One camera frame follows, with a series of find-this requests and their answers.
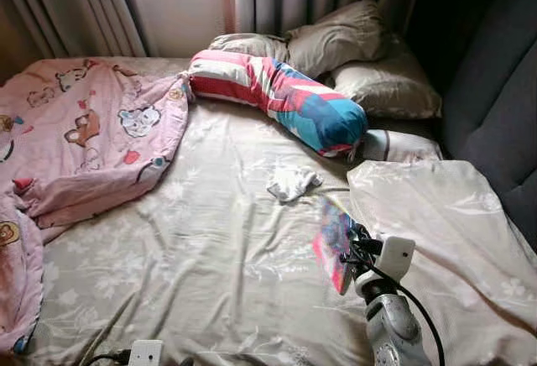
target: red and blue pillow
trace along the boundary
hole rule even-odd
[[[259,107],[323,156],[351,151],[368,129],[355,102],[273,58],[203,50],[189,72],[198,97]]]

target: pink blanket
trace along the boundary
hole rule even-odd
[[[0,89],[0,353],[39,316],[43,243],[155,186],[185,131],[185,74],[43,60]]]

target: gray headboard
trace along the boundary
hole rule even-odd
[[[442,138],[537,252],[537,0],[496,0],[444,99]]]

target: gray floral bed sheet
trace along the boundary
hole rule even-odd
[[[125,63],[157,75],[188,60]],[[265,190],[279,165],[325,181],[282,205]],[[348,170],[255,108],[198,101],[157,188],[45,247],[43,308],[17,363],[78,364],[161,339],[165,365],[370,364],[364,302],[335,292],[311,246],[321,197],[347,204]]]

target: power strip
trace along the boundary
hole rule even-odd
[[[160,354],[164,343],[159,339],[134,341],[128,366],[160,366]]]

